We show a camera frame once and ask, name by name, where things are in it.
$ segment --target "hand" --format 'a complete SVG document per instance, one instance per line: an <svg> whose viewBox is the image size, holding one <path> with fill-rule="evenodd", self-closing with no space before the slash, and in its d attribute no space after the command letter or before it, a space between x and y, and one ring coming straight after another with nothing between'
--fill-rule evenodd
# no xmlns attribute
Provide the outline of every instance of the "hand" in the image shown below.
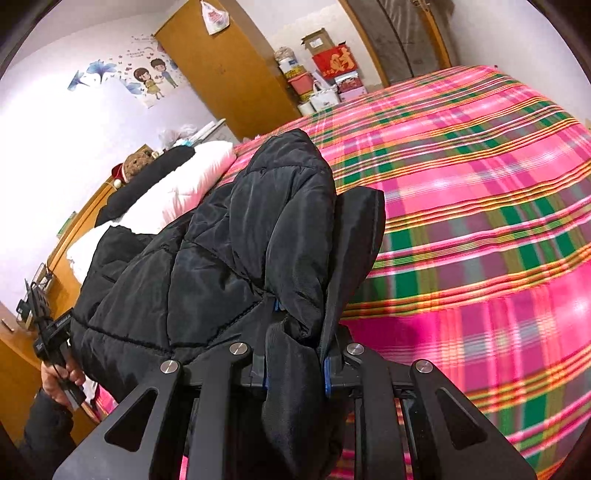
<svg viewBox="0 0 591 480"><path fill-rule="evenodd" d="M65 380L66 378L69 378L78 386L81 386L86 381L86 376L80 368L80 365L78 365L76 360L72 357L66 361L66 368L56 365L56 368L54 369L53 365L46 365L43 362L41 363L41 384L43 390L60 405L63 405L66 408L71 408L72 405L64 391L61 389L61 385L58 381L58 373L62 379Z"/></svg>

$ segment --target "wooden headboard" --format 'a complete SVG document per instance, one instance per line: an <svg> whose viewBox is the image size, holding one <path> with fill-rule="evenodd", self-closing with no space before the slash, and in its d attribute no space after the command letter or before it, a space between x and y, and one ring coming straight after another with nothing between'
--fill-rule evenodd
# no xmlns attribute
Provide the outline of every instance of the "wooden headboard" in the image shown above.
<svg viewBox="0 0 591 480"><path fill-rule="evenodd" d="M112 181L113 178L107 179L86 202L47 259L47 266L54 274L53 285L48 293L51 314L54 318L72 308L80 295L80 283L72 272L66 252L82 235L95 227L99 210L106 205L107 199L115 191Z"/></svg>

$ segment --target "cartoon couple sticker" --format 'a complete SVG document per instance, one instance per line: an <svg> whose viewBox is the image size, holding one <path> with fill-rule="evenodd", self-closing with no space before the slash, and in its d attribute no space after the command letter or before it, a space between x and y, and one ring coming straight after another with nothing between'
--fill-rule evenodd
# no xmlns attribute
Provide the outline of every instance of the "cartoon couple sticker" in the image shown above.
<svg viewBox="0 0 591 480"><path fill-rule="evenodd" d="M173 86L173 88L178 87L177 83L174 81L171 74L169 74L169 72L166 71L166 63L164 63L164 60L154 59L150 62L150 65L152 65L152 68L154 70L156 70L156 72L161 73L162 78L166 79L168 81L168 83ZM144 84L144 86L146 87L146 91L150 95L156 96L156 100L160 100L160 98L164 98L162 91L160 91L160 88L157 85L158 83L162 83L164 80L160 80L159 82L156 82L152 78L152 75L150 74L148 69L145 69L143 67L140 67L139 69L136 69L134 71L134 77L137 81L142 82Z"/></svg>

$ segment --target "jacket sleeve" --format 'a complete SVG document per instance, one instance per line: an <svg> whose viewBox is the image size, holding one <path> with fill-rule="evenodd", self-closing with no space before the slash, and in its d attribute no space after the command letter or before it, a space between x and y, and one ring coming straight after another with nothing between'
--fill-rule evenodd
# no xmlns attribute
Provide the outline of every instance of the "jacket sleeve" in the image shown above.
<svg viewBox="0 0 591 480"><path fill-rule="evenodd" d="M29 412L19 451L35 473L35 479L50 480L57 468L74 451L70 432L71 412L39 390Z"/></svg>

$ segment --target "black pillow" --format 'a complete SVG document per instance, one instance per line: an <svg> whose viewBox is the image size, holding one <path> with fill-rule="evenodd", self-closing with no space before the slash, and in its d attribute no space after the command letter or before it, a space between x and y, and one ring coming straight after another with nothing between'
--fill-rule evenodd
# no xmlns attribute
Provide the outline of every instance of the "black pillow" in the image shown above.
<svg viewBox="0 0 591 480"><path fill-rule="evenodd" d="M181 145L171 148L150 165L145 166L128 185L120 188L109 197L107 204L99 210L95 227L119 218L144 193L194 155L195 149L193 147Z"/></svg>

